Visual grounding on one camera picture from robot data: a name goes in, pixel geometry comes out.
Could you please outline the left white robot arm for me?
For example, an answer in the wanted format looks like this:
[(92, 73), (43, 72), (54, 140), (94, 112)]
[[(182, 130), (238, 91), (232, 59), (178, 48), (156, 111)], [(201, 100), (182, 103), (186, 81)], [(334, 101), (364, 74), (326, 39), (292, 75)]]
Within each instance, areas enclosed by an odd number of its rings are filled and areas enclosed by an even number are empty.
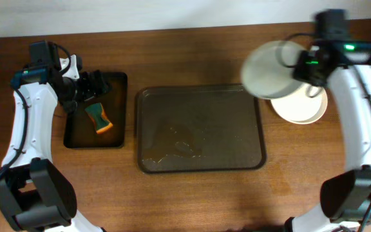
[(10, 145), (0, 168), (0, 211), (14, 231), (103, 231), (77, 209), (75, 190), (53, 165), (52, 122), (57, 105), (73, 113), (80, 102), (111, 90), (100, 71), (82, 72), (78, 55), (39, 41), (31, 61), (10, 81), (15, 100)]

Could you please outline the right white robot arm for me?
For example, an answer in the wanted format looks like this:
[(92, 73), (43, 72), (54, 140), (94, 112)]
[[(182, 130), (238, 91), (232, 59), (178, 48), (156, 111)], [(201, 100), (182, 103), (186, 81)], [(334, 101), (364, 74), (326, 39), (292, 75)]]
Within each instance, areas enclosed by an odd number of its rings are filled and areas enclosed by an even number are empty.
[(327, 88), (335, 99), (346, 148), (345, 172), (324, 181), (319, 204), (283, 230), (362, 231), (371, 224), (371, 43), (350, 36), (346, 12), (314, 17), (312, 44), (292, 65), (295, 80)]

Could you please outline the white plate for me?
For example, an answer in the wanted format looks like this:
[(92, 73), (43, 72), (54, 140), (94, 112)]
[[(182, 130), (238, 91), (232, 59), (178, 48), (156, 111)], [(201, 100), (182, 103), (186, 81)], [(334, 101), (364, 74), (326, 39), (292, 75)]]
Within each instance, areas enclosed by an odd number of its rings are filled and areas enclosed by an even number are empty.
[(294, 42), (265, 43), (249, 54), (240, 71), (245, 90), (260, 99), (279, 99), (295, 92), (302, 82), (293, 79), (294, 64), (304, 47)]
[(324, 88), (303, 84), (286, 97), (271, 100), (275, 112), (294, 124), (312, 124), (325, 114), (328, 97)]

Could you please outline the orange green sponge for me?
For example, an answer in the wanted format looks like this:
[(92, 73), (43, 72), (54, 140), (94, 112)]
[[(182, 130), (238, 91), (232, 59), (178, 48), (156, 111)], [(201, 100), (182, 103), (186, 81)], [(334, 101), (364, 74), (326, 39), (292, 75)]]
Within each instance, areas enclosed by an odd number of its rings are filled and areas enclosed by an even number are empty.
[(92, 120), (97, 134), (105, 133), (113, 127), (101, 103), (91, 104), (84, 111)]

